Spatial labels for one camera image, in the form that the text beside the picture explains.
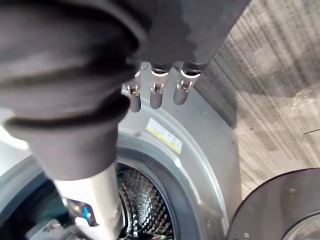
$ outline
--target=washer door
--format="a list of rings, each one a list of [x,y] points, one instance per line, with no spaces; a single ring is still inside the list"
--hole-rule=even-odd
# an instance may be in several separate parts
[[[276,176],[240,205],[228,240],[320,239],[320,168]]]

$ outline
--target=gray carpet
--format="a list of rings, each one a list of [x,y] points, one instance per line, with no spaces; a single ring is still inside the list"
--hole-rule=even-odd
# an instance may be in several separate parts
[[[196,89],[237,135],[243,197],[320,167],[320,1],[252,0]]]

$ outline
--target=yellow warning label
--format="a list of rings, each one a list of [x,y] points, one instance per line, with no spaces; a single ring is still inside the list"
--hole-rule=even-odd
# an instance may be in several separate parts
[[[160,123],[154,120],[152,117],[145,128],[149,133],[160,139],[178,154],[181,154],[182,141],[174,136],[171,132],[165,129]]]

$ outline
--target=blue light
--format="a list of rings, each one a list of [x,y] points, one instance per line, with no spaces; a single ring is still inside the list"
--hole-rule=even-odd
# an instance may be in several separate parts
[[[83,217],[87,220],[90,221],[91,213],[89,212],[89,208],[87,206],[84,207],[83,209]]]

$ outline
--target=screw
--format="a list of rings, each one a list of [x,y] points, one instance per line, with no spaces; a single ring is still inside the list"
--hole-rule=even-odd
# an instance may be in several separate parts
[[[294,194],[297,193],[297,190],[296,190],[295,188],[290,188],[290,189],[289,189],[289,193],[292,194],[292,195],[294,195]]]

